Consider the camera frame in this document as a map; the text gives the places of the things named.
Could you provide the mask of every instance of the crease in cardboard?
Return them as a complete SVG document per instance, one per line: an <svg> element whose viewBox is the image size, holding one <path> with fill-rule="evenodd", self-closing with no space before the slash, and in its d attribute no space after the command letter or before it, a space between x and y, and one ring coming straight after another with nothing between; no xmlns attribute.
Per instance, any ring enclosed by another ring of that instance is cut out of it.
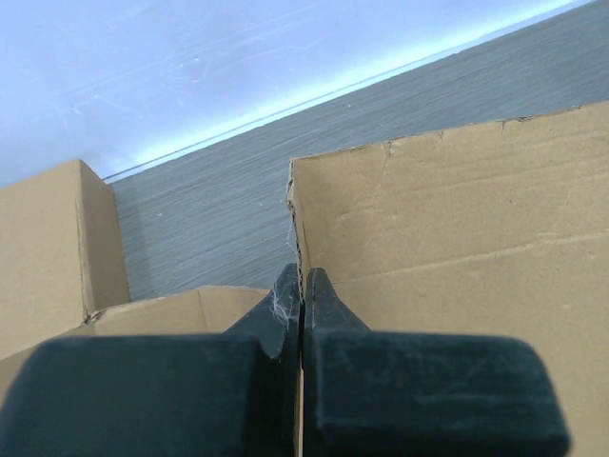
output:
<svg viewBox="0 0 609 457"><path fill-rule="evenodd" d="M434 269L434 268L444 268L444 267L456 266L459 264L469 264L469 263L490 260L490 259L499 259L502 257L514 255L514 254L520 254L520 253L523 253L523 252L526 252L529 250L533 250L536 248L541 248L543 246L561 246L561 245L580 243L582 241L598 240L601 237L609 237L609 228L602 232L586 233L583 235L569 236L569 237L564 237L564 238L559 238L556 235L557 235L556 233L550 233L550 232L540 233L536 240L531 241L530 243L520 245L520 246L515 246L512 248L502 248L502 249L492 250L490 252L481 252L481 253L472 254L472 255L459 256L454 259L440 260L439 262L431 262L428 264L415 265L413 267L397 268L397 269L392 269L390 271L383 271L380 273L366 274L363 276L356 276L356 277L352 277L352 278L348 278L348 279L343 279L340 281L332 281L332 284L334 284L334 285L346 284L346 283L359 281L359 280L382 278L387 275L394 275L394 274L398 275L398 274L411 273L411 272L416 272L416 271L425 271L425 270Z"/></svg>
<svg viewBox="0 0 609 457"><path fill-rule="evenodd" d="M387 165L389 164L389 159L393 155L393 141L387 140L382 142L383 149L385 151L385 156L383 160L383 166L381 167L381 174L379 175L377 189L374 192L374 197L372 198L372 206L375 208L377 205L377 198L379 198L379 192L381 191L381 187L383 186L383 178L385 176L385 172L387 170Z"/></svg>

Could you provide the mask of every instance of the gray floor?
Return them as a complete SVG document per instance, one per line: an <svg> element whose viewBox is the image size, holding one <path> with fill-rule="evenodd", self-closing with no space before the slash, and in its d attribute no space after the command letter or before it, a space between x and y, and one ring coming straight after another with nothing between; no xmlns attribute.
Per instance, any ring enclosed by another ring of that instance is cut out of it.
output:
<svg viewBox="0 0 609 457"><path fill-rule="evenodd" d="M410 71L113 184L134 300L269 288L295 259L291 157L609 99L609 3Z"/></svg>

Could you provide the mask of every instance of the cardboard flap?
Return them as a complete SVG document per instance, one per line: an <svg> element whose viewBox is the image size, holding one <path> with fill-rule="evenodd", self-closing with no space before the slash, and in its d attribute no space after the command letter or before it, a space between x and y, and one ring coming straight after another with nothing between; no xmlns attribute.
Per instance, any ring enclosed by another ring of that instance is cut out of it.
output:
<svg viewBox="0 0 609 457"><path fill-rule="evenodd" d="M574 455L605 455L608 145L604 103L298 159L299 248L374 329L533 345Z"/></svg>
<svg viewBox="0 0 609 457"><path fill-rule="evenodd" d="M96 335L176 335L222 332L267 294L248 288L198 288L109 308L91 324Z"/></svg>

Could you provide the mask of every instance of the cardboard box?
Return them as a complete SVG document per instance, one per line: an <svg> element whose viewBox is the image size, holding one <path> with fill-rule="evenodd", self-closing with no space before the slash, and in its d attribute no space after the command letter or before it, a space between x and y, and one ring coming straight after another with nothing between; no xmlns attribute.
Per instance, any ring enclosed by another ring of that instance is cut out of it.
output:
<svg viewBox="0 0 609 457"><path fill-rule="evenodd" d="M298 159L302 275L378 330L527 341L573 454L609 449L609 103Z"/></svg>
<svg viewBox="0 0 609 457"><path fill-rule="evenodd" d="M0 360L129 302L114 195L83 162L0 190Z"/></svg>
<svg viewBox="0 0 609 457"><path fill-rule="evenodd" d="M165 298L146 300L95 312L85 324L52 335L188 335L222 332L258 304L268 290L198 288ZM41 337L36 344L47 340ZM0 405L21 366L35 349L22 348L0 360Z"/></svg>

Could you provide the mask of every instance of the black clamp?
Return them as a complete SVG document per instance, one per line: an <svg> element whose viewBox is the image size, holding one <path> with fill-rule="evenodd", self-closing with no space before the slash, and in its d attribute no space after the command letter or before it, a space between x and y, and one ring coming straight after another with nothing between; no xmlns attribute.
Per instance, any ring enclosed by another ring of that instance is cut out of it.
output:
<svg viewBox="0 0 609 457"><path fill-rule="evenodd" d="M543 363L502 337L383 333L295 265L219 335L39 347L0 411L2 456L564 456Z"/></svg>

